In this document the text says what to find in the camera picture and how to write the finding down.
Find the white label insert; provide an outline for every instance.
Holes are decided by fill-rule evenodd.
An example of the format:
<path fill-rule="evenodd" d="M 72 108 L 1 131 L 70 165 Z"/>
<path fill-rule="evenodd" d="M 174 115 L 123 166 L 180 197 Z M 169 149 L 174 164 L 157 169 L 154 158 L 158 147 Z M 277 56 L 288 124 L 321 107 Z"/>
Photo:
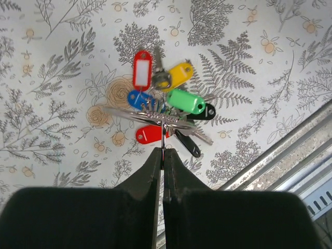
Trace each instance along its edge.
<path fill-rule="evenodd" d="M 135 86 L 146 87 L 148 85 L 149 66 L 150 66 L 150 61 L 137 60 Z"/>

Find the black key tag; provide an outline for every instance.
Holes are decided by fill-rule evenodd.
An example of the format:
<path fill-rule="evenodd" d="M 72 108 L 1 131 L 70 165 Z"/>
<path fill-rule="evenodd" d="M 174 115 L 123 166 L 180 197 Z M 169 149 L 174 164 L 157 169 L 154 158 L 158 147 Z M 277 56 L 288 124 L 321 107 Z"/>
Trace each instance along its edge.
<path fill-rule="evenodd" d="M 187 119 L 194 120 L 211 120 L 216 116 L 216 108 L 213 105 L 206 103 L 205 109 L 200 114 L 189 114 L 187 115 Z"/>
<path fill-rule="evenodd" d="M 183 135 L 178 130 L 175 130 L 175 135 L 177 139 L 186 147 L 186 149 L 196 158 L 201 156 L 201 150 L 199 149 L 198 145 L 189 137 Z"/>

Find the metal key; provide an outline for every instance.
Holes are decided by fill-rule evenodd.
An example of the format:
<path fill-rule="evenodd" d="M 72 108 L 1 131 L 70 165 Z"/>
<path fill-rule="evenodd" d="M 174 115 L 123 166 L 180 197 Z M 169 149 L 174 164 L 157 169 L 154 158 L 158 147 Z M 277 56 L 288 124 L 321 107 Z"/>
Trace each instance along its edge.
<path fill-rule="evenodd" d="M 206 136 L 204 134 L 202 134 L 199 130 L 195 129 L 195 130 L 192 130 L 192 131 L 185 131 L 185 130 L 182 130 L 181 133 L 185 136 L 189 136 L 189 135 L 193 135 L 195 137 L 198 137 L 200 140 L 206 142 L 207 144 L 209 145 L 212 145 L 213 144 L 213 141 L 212 139 L 209 137 L 209 136 Z"/>
<path fill-rule="evenodd" d="M 159 47 L 155 47 L 155 58 L 156 58 L 156 69 L 154 75 L 152 76 L 153 88 L 156 90 L 170 88 L 172 85 L 172 78 L 170 73 L 165 71 L 165 69 L 162 66 Z M 167 83 L 167 85 L 164 87 L 161 86 L 163 82 Z"/>

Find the yellow key tag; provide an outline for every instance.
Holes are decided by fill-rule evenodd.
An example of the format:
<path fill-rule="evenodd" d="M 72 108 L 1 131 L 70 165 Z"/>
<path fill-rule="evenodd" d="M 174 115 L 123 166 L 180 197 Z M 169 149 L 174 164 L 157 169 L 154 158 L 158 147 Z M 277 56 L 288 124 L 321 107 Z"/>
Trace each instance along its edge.
<path fill-rule="evenodd" d="M 173 67 L 168 71 L 172 77 L 172 85 L 170 88 L 162 89 L 163 92 L 172 91 L 174 88 L 182 85 L 186 81 L 190 80 L 193 75 L 193 68 L 190 63 L 180 63 L 179 65 Z M 167 82 L 161 83 L 162 87 L 166 87 L 168 85 Z"/>

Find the blue key tag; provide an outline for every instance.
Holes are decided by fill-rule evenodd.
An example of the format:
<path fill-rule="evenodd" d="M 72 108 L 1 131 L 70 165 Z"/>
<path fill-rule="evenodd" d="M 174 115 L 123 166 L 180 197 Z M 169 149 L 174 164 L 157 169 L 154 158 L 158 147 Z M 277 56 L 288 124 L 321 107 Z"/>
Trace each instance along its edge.
<path fill-rule="evenodd" d="M 155 105 L 155 103 L 159 103 L 158 100 L 154 99 L 153 96 L 145 93 L 145 92 L 140 92 L 137 90 L 133 90 L 128 94 L 128 103 L 139 110 L 142 110 L 142 104 L 144 104 L 145 106 L 147 106 L 147 100 L 150 99 L 151 100 L 151 104 L 152 106 Z"/>

